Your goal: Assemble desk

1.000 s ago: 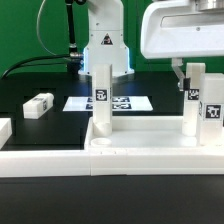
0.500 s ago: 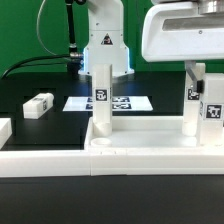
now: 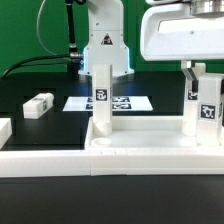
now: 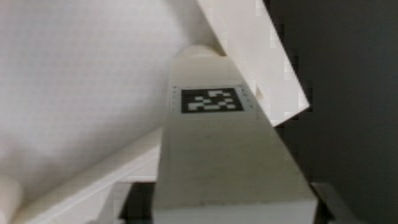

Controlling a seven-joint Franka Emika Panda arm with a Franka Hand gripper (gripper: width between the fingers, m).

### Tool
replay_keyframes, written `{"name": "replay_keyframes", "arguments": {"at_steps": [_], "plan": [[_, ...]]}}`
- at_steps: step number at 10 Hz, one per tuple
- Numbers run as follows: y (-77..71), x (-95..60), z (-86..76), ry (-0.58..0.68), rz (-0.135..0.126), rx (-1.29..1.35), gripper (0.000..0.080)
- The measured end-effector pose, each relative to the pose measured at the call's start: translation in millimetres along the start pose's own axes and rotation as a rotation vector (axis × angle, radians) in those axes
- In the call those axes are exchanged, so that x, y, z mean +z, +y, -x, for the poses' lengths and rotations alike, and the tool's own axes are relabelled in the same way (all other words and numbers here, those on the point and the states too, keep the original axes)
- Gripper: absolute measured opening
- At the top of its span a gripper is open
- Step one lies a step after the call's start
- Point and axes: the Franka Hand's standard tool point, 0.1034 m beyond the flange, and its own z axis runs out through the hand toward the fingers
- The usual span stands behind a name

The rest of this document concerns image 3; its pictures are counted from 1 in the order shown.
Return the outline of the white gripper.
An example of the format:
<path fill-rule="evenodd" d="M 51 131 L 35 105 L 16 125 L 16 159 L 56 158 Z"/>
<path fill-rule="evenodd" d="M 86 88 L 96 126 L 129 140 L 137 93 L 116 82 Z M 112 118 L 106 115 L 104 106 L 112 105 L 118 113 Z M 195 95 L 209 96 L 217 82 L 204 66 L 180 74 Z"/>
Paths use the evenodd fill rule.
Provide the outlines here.
<path fill-rule="evenodd" d="M 187 3 L 151 7 L 142 18 L 140 52 L 146 61 L 182 60 L 186 92 L 197 92 L 191 60 L 224 59 L 224 13 L 193 16 Z"/>

